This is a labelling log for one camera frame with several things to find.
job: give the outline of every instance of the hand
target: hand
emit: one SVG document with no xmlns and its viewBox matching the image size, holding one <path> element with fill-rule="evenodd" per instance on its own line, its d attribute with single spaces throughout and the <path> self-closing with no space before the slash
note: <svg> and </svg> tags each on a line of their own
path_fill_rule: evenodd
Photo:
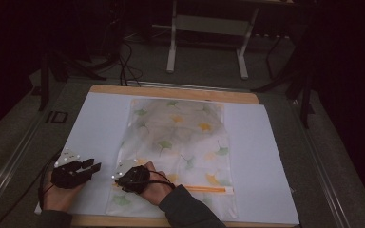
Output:
<svg viewBox="0 0 365 228">
<path fill-rule="evenodd" d="M 73 189 L 59 188 L 51 183 L 51 174 L 52 172 L 48 173 L 48 182 L 44 187 L 43 210 L 67 212 L 72 205 L 74 198 L 85 185 L 81 184 Z"/>
<path fill-rule="evenodd" d="M 144 165 L 145 168 L 147 168 L 150 172 L 150 180 L 151 181 L 167 181 L 164 177 L 162 177 L 159 174 L 153 173 L 156 172 L 155 166 L 150 161 L 147 164 Z M 163 171 L 159 172 L 163 176 L 165 176 L 165 173 Z M 173 189 L 167 184 L 164 183 L 150 183 L 147 185 L 146 189 L 141 193 L 141 197 L 143 197 L 145 200 L 148 200 L 150 203 L 152 203 L 155 206 L 158 206 L 160 202 L 167 196 Z"/>
</svg>

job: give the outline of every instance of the floor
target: floor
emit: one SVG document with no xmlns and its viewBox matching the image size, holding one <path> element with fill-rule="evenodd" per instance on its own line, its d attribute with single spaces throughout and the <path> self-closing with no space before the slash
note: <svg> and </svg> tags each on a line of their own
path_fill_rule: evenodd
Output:
<svg viewBox="0 0 365 228">
<path fill-rule="evenodd" d="M 151 42 L 134 35 L 127 38 L 132 48 L 130 71 L 126 71 L 130 86 L 138 81 L 142 86 L 205 86 L 249 92 L 250 88 L 271 81 L 264 59 L 274 40 L 267 37 L 251 39 L 245 54 L 250 76 L 244 81 L 232 48 L 209 44 L 189 33 L 178 36 L 181 38 L 174 73 L 165 72 L 169 34 L 163 30 L 156 34 Z M 271 55 L 274 73 L 284 66 L 293 48 L 289 40 L 283 40 L 277 47 Z M 129 48 L 123 46 L 122 56 L 126 59 L 128 54 Z M 117 85 L 120 69 L 115 65 L 100 71 L 100 75 L 107 77 L 105 82 L 89 80 L 72 70 L 67 83 L 51 78 L 51 102 L 46 111 L 39 112 L 39 97 L 29 94 L 0 122 L 0 170 L 11 155 L 24 151 L 19 165 L 12 168 L 6 190 L 0 192 L 0 218 L 30 185 L 47 159 L 66 142 L 89 88 L 97 83 Z M 39 72 L 30 78 L 39 84 Z M 310 129 L 306 130 L 297 118 L 297 101 L 284 96 L 286 87 L 281 85 L 259 94 L 259 99 L 270 117 L 302 227 L 365 227 L 365 190 L 317 93 L 312 94 L 314 114 L 309 115 Z M 67 122 L 45 123 L 51 110 L 69 113 Z M 0 227 L 35 224 L 38 219 L 33 213 L 38 200 L 36 189 L 37 184 L 33 184 Z"/>
</svg>

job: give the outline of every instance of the sleeve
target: sleeve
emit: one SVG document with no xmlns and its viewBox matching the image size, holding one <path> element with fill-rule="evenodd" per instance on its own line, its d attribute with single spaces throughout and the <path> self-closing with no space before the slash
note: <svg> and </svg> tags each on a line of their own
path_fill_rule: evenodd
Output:
<svg viewBox="0 0 365 228">
<path fill-rule="evenodd" d="M 72 215 L 66 212 L 45 210 L 37 221 L 37 228 L 69 228 Z"/>
<path fill-rule="evenodd" d="M 201 201 L 196 200 L 179 185 L 160 203 L 159 208 L 172 227 L 226 227 Z"/>
</svg>

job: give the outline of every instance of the dark background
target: dark background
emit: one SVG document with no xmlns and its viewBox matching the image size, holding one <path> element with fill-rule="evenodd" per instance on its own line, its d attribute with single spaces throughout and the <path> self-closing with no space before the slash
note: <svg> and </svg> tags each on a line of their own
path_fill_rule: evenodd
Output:
<svg viewBox="0 0 365 228">
<path fill-rule="evenodd" d="M 170 24 L 171 1 L 126 2 L 125 24 L 143 37 L 150 37 L 151 24 Z M 87 0 L 0 0 L 0 120 L 32 90 L 28 76 L 40 68 L 42 50 L 57 48 L 84 60 L 93 54 L 106 55 L 112 48 L 117 50 L 107 45 L 114 37 L 104 36 L 112 20 L 109 4 L 110 1 Z M 274 37 L 284 33 L 288 23 L 311 20 L 313 36 L 306 42 L 311 50 L 308 57 L 317 69 L 313 88 L 365 186 L 365 1 L 326 1 L 321 6 L 313 20 L 308 17 L 310 12 L 299 8 L 280 11 L 274 6 L 262 6 L 255 33 Z M 198 3 L 194 7 L 181 6 L 181 10 L 193 14 L 215 13 L 203 9 L 206 8 Z M 248 17 L 248 9 L 218 15 Z"/>
</svg>

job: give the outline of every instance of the table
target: table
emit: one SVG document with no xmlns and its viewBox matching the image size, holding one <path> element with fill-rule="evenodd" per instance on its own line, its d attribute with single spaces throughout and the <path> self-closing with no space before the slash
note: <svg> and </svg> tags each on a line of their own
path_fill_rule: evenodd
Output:
<svg viewBox="0 0 365 228">
<path fill-rule="evenodd" d="M 225 105 L 224 122 L 231 137 L 232 178 L 239 211 L 237 219 L 225 222 L 227 226 L 293 227 L 298 224 L 267 114 L 256 95 L 95 85 L 86 97 L 65 147 L 81 155 L 82 160 L 94 158 L 101 162 L 102 170 L 94 174 L 70 209 L 75 215 L 72 225 L 169 226 L 165 218 L 119 218 L 105 213 L 113 162 L 126 130 L 129 104 L 133 98 L 143 97 L 217 101 Z M 249 121 L 237 124 L 241 118 Z"/>
<path fill-rule="evenodd" d="M 251 37 L 253 27 L 255 25 L 259 7 L 255 7 L 251 12 L 251 17 L 248 21 L 241 20 L 227 20 L 219 18 L 209 18 L 191 15 L 182 15 L 177 13 L 177 2 L 173 0 L 173 13 L 171 21 L 171 43 L 170 50 L 168 52 L 167 60 L 167 72 L 174 72 L 174 64 L 176 59 L 176 35 L 177 30 L 190 30 L 199 32 L 209 32 L 227 35 L 243 36 L 242 45 L 236 50 L 237 59 L 239 63 L 240 76 L 243 80 L 248 79 L 247 67 L 244 60 L 244 52 L 247 49 L 248 41 Z M 256 3 L 256 4 L 283 4 L 294 5 L 292 0 L 279 1 L 279 0 L 242 0 L 243 3 Z"/>
</svg>

